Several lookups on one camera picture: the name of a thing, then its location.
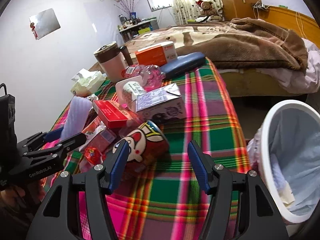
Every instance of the blue gripper pad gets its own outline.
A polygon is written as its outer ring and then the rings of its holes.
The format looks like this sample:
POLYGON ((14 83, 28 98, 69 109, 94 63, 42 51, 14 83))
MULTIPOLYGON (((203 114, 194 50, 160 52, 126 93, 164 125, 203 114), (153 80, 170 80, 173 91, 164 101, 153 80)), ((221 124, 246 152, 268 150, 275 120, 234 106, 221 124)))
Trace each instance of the blue gripper pad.
POLYGON ((119 152, 118 158, 112 168, 112 171, 110 173, 110 185, 109 189, 111 192, 113 192, 115 189, 119 187, 120 181, 121 181, 121 176, 124 171, 125 165, 128 160, 128 156, 130 153, 130 147, 129 143, 125 141, 124 145, 120 148, 117 149, 119 152))
POLYGON ((196 150, 194 143, 196 144, 196 147, 199 148, 198 144, 195 141, 189 142, 188 144, 189 160, 196 174, 196 178, 198 180, 200 188, 208 195, 208 192, 210 190, 208 173, 199 157, 199 154, 204 154, 204 153, 203 152, 198 153, 199 150, 198 151, 196 150))
POLYGON ((53 130, 51 132, 48 132, 47 135, 44 137, 45 142, 53 142, 55 140, 60 139, 60 135, 62 133, 63 127, 53 130))

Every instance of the plastic bottle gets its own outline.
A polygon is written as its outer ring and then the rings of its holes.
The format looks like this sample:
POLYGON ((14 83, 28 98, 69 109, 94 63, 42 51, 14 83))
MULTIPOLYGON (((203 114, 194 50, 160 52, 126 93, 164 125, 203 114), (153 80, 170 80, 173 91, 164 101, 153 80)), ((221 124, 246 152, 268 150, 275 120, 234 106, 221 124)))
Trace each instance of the plastic bottle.
POLYGON ((143 88, 147 92, 160 88, 162 80, 165 78, 164 73, 157 65, 132 65, 122 71, 122 76, 125 79, 142 76, 143 88))

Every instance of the silver screw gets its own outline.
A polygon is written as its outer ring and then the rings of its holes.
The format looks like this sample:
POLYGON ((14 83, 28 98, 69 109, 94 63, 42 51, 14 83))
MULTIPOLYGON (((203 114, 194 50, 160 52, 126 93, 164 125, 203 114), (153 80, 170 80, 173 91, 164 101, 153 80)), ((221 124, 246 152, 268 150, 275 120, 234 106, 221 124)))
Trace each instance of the silver screw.
POLYGON ((249 171, 249 175, 251 177, 255 177, 255 176, 257 176, 257 172, 256 171, 249 171))
POLYGON ((222 164, 216 164, 216 165, 214 166, 214 168, 215 168, 216 170, 218 170, 218 171, 221 171, 221 170, 223 170, 223 165, 222 165, 222 164))
POLYGON ((94 169, 95 169, 96 171, 101 171, 101 170, 103 169, 103 165, 102 165, 102 164, 97 164, 97 165, 94 167, 94 169))
POLYGON ((69 172, 67 172, 67 171, 63 171, 60 174, 60 176, 63 177, 63 178, 67 177, 68 175, 69 175, 69 172))

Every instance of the teddy bear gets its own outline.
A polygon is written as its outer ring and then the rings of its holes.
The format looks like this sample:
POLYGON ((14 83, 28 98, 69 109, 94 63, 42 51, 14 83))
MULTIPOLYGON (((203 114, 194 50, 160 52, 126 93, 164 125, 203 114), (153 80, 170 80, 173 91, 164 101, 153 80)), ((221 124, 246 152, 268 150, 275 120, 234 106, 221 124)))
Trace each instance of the teddy bear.
POLYGON ((212 20, 221 20, 221 17, 217 9, 212 7, 213 2, 199 0, 196 2, 197 5, 202 9, 201 16, 207 17, 210 16, 212 20))

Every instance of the plaid tablecloth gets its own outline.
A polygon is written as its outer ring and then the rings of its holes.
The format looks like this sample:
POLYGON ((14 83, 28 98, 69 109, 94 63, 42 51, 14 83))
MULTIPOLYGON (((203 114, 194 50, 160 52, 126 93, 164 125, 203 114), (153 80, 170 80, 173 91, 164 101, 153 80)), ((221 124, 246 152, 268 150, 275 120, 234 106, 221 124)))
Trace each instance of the plaid tablecloth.
MULTIPOLYGON (((185 120, 160 126, 170 143, 169 154, 142 172, 139 177, 121 183, 107 196, 108 207, 120 239, 192 240, 198 239, 210 203, 200 190, 187 154, 187 145, 195 140, 217 163, 233 171, 247 172, 244 136, 224 82, 214 65, 206 65, 166 82, 177 83, 187 111, 185 120)), ((99 99, 117 100, 115 87, 106 81, 97 92, 99 99)), ((60 127, 68 114, 63 111, 53 129, 60 127)), ((65 170, 79 172, 83 156, 71 153, 65 170)), ((48 190, 58 174, 46 179, 48 190)), ((91 239, 84 194, 80 194, 84 238, 91 239)), ((227 237, 232 236, 237 211, 234 192, 227 237)))

